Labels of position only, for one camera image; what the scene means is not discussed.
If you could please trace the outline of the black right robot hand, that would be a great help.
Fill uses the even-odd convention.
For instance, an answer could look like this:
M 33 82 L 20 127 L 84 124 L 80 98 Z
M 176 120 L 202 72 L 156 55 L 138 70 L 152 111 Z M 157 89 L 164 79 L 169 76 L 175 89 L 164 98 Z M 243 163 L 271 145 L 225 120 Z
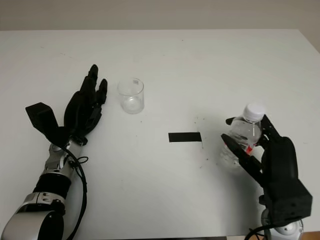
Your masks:
M 293 142 L 290 138 L 281 136 L 266 115 L 262 118 L 261 127 L 261 137 L 257 142 L 264 150 L 261 162 L 245 153 L 229 135 L 223 133 L 221 138 L 227 148 L 238 157 L 241 167 L 263 188 L 263 195 L 259 197 L 261 205 L 302 199 L 309 193 L 299 180 Z

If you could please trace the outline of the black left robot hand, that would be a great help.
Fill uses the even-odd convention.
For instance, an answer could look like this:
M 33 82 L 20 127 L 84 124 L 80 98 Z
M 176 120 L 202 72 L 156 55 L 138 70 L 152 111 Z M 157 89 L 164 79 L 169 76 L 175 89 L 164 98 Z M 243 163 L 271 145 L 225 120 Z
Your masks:
M 108 82 L 104 78 L 96 89 L 99 68 L 93 64 L 80 89 L 74 93 L 64 112 L 64 127 L 71 138 L 86 145 L 86 136 L 97 126 L 102 116 L 102 105 L 107 100 Z

